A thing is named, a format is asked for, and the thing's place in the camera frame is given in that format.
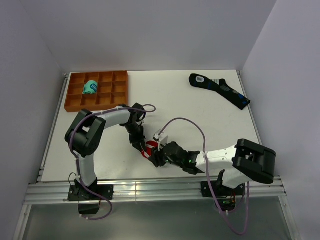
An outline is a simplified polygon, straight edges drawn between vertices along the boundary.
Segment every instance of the white surface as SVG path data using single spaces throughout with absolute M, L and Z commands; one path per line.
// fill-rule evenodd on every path
M 66 72 L 241 70 L 276 0 L 21 0 Z
M 278 0 L 243 69 L 301 236 L 320 235 L 320 1 Z
M 0 239 L 12 239 L 38 177 L 62 75 L 18 0 L 0 1 Z
M 146 139 L 151 140 L 153 134 L 169 120 L 185 117 L 203 129 L 207 151 L 230 147 L 241 138 L 257 143 L 248 108 L 241 111 L 215 92 L 190 86 L 191 73 L 211 79 L 225 78 L 231 88 L 243 93 L 235 70 L 130 71 L 129 105 L 137 102 L 157 107 L 157 111 L 147 114 L 144 120 Z M 77 113 L 67 113 L 64 105 L 65 101 L 61 104 L 57 118 L 43 182 L 66 181 L 69 174 L 76 171 L 74 157 L 64 137 Z M 200 132 L 186 121 L 173 122 L 165 132 L 169 135 L 168 142 L 176 141 L 187 151 L 202 149 Z M 129 135 L 121 126 L 104 131 L 94 157 L 95 172 L 100 180 L 193 177 L 169 164 L 155 168 L 130 145 Z

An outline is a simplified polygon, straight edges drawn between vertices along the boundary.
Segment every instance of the white table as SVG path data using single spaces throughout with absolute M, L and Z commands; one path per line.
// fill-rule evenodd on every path
M 230 147 L 242 138 L 258 143 L 249 109 L 246 107 L 240 110 L 216 92 L 190 86 L 188 79 L 191 73 L 210 79 L 224 78 L 231 88 L 243 93 L 235 70 L 129 71 L 129 105 L 140 103 L 157 107 L 157 111 L 147 114 L 144 120 L 146 139 L 151 140 L 154 133 L 169 120 L 184 117 L 202 128 L 207 140 L 207 151 Z M 67 181 L 69 174 L 76 172 L 74 157 L 64 140 L 77 115 L 76 112 L 68 113 L 64 109 L 67 89 L 64 90 L 45 160 L 42 182 Z M 169 142 L 175 141 L 187 151 L 202 150 L 203 139 L 200 132 L 186 121 L 173 122 L 165 132 L 169 135 Z M 120 126 L 104 131 L 94 161 L 99 180 L 194 177 L 169 164 L 155 168 L 130 145 L 126 129 Z M 219 170 L 212 171 L 210 175 L 214 176 L 218 172 Z

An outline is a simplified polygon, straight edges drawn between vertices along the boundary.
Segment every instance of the wire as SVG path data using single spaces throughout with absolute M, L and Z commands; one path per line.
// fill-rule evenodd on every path
M 203 154 L 204 154 L 204 159 L 205 159 L 205 173 L 206 173 L 206 179 L 208 181 L 208 186 L 209 186 L 209 189 L 210 189 L 210 192 L 213 196 L 213 200 L 218 208 L 218 211 L 220 213 L 220 215 L 222 216 L 222 218 L 224 219 L 224 221 L 226 222 L 226 224 L 229 226 L 229 228 L 231 229 L 232 232 L 234 232 L 235 234 L 237 235 L 244 235 L 246 232 L 247 232 L 247 229 L 248 229 L 248 217 L 249 217 L 249 195 L 250 195 L 250 183 L 247 182 L 247 193 L 246 193 L 246 204 L 245 204 L 245 222 L 244 222 L 244 228 L 243 228 L 243 231 L 242 232 L 239 232 L 237 231 L 232 225 L 231 223 L 229 222 L 226 214 L 224 214 L 224 212 L 222 211 L 221 209 L 221 206 L 218 202 L 218 199 L 216 197 L 216 194 L 215 194 L 215 191 L 211 185 L 211 180 L 210 180 L 210 174 L 209 174 L 209 159 L 207 157 L 207 154 L 206 154 L 206 136 L 204 134 L 204 132 L 202 131 L 202 129 L 193 121 L 187 119 L 187 118 L 184 118 L 184 117 L 176 117 L 172 120 L 170 120 L 162 129 L 161 131 L 159 132 L 159 135 L 168 127 L 169 124 L 171 124 L 173 121 L 176 121 L 176 120 L 184 120 L 184 121 L 187 121 L 191 124 L 193 124 L 201 133 L 202 137 L 203 137 L 203 146 L 202 146 L 202 151 L 203 151 Z
M 70 173 L 70 175 L 69 175 L 69 177 L 68 177 L 68 182 L 69 182 L 69 184 L 70 184 L 70 187 L 72 187 L 72 186 L 71 186 L 71 182 L 70 182 L 70 177 L 71 177 L 72 174 L 74 174 L 75 176 L 77 176 L 77 174 L 76 174 L 75 172 Z
M 152 104 L 145 104 L 143 105 L 143 107 L 153 107 L 153 110 L 142 110 L 142 109 L 137 109 L 137 108 L 133 108 L 133 107 L 117 107 L 117 108 L 112 108 L 112 109 L 109 109 L 109 110 L 106 110 L 106 111 L 103 111 L 103 112 L 96 112 L 96 113 L 92 113 L 86 117 L 84 117 L 79 123 L 78 125 L 74 128 L 74 131 L 72 132 L 71 134 L 71 138 L 70 138 L 70 142 L 69 142 L 69 149 L 70 149 L 70 152 L 72 153 L 72 155 L 75 157 L 75 163 L 76 163 L 76 170 L 77 170 L 77 173 L 79 175 L 79 181 L 81 183 L 81 185 L 83 186 L 83 188 L 88 192 L 88 193 L 91 193 L 92 195 L 95 195 L 97 196 L 98 198 L 102 199 L 102 200 L 105 200 L 109 205 L 110 205 L 110 210 L 109 212 L 107 212 L 105 215 L 101 216 L 101 217 L 88 217 L 88 216 L 84 216 L 82 215 L 81 217 L 82 218 L 85 218 L 87 220 L 101 220 L 101 219 L 104 219 L 106 217 L 108 217 L 112 210 L 113 210 L 113 205 L 112 203 L 107 199 L 105 198 L 104 196 L 101 196 L 100 194 L 98 193 L 95 193 L 93 191 L 91 191 L 89 188 L 87 188 L 87 186 L 85 185 L 84 181 L 82 180 L 81 178 L 81 170 L 80 170 L 80 162 L 79 162 L 79 156 L 75 153 L 75 151 L 73 150 L 73 143 L 74 143 L 74 138 L 75 138 L 75 135 L 78 131 L 78 129 L 83 125 L 83 123 L 89 119 L 89 118 L 92 118 L 94 116 L 100 116 L 100 115 L 104 115 L 104 114 L 108 114 L 108 113 L 113 113 L 113 112 L 117 112 L 117 111 L 123 111 L 123 110 L 132 110 L 132 111 L 137 111 L 137 112 L 143 112 L 143 113 L 153 113 L 157 110 L 157 108 L 152 105 Z

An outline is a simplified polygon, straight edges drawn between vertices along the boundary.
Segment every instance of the red object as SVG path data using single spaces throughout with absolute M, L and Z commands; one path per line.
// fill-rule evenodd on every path
M 158 143 L 155 141 L 147 141 L 145 143 L 146 146 L 146 152 L 142 151 L 141 154 L 144 158 L 148 159 L 149 156 L 151 156 L 151 149 L 153 148 L 157 148 L 158 147 Z

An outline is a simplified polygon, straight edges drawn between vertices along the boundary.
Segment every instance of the glass panel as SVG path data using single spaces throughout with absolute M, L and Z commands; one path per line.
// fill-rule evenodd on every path
M 244 226 L 244 210 L 242 206 L 229 216 L 239 231 Z M 248 231 L 242 237 L 230 231 L 213 200 L 204 199 L 114 203 L 113 213 L 98 221 L 79 218 L 76 204 L 34 205 L 23 239 L 286 240 L 289 234 L 279 199 L 267 197 L 250 199 Z

